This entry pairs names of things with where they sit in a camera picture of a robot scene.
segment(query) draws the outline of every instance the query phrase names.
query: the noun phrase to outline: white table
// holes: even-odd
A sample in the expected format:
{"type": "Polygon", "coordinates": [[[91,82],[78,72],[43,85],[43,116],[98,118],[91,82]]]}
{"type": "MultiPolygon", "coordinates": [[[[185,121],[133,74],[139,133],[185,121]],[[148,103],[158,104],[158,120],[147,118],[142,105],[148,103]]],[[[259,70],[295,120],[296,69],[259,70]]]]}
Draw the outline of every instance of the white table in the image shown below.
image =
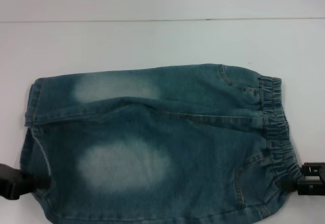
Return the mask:
{"type": "MultiPolygon", "coordinates": [[[[1,0],[0,162],[19,166],[35,79],[196,63],[282,78],[300,162],[324,162],[324,19],[130,22],[301,17],[324,18],[325,0],[1,0]],[[127,22],[85,22],[105,20],[127,22]]],[[[292,194],[261,223],[324,223],[324,207],[325,197],[292,194]]],[[[49,223],[31,195],[1,198],[0,222],[49,223]]]]}

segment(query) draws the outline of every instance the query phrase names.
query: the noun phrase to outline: gray line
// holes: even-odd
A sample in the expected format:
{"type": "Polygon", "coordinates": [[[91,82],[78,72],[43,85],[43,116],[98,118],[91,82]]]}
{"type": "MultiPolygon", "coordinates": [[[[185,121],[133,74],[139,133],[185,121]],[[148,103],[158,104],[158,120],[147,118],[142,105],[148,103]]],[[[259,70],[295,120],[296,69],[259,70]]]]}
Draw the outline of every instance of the gray line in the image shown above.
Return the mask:
{"type": "Polygon", "coordinates": [[[70,23],[70,22],[192,22],[192,21],[240,21],[240,20],[302,20],[325,17],[270,17],[270,18],[205,18],[205,19],[153,19],[153,20],[83,20],[83,21],[0,21],[0,23],[70,23]]]}

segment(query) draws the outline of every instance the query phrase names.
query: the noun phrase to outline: waistband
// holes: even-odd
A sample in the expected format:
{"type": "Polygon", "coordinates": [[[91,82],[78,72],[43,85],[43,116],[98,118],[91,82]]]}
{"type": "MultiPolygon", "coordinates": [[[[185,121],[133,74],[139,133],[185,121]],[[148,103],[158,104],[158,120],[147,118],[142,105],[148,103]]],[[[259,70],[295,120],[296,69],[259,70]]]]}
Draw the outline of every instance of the waistband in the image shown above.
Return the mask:
{"type": "Polygon", "coordinates": [[[304,178],[290,141],[289,125],[281,98],[281,79],[261,76],[260,98],[264,115],[265,137],[277,185],[304,178]]]}

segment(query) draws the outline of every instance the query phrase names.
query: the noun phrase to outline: black clip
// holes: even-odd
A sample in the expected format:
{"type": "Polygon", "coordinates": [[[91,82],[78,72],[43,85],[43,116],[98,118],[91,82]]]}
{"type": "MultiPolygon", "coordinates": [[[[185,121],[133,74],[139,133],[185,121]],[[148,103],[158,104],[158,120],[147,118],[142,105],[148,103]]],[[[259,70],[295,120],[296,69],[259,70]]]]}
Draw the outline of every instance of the black clip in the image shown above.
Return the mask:
{"type": "Polygon", "coordinates": [[[35,177],[22,170],[0,164],[0,196],[7,200],[18,200],[21,195],[37,188],[49,188],[50,177],[35,177]]]}
{"type": "Polygon", "coordinates": [[[304,176],[318,176],[319,180],[298,180],[298,194],[325,196],[325,163],[304,163],[301,172],[304,176]]]}

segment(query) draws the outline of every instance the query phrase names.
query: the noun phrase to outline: jeans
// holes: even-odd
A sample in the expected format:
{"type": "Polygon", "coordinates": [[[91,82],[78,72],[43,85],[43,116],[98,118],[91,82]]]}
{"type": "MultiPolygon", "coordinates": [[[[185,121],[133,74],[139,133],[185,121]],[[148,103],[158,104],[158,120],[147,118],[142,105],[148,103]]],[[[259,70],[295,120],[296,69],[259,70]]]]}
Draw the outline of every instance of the jeans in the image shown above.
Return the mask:
{"type": "Polygon", "coordinates": [[[260,221],[303,178],[281,79],[224,65],[73,74],[30,89],[21,169],[57,224],[260,221]]]}

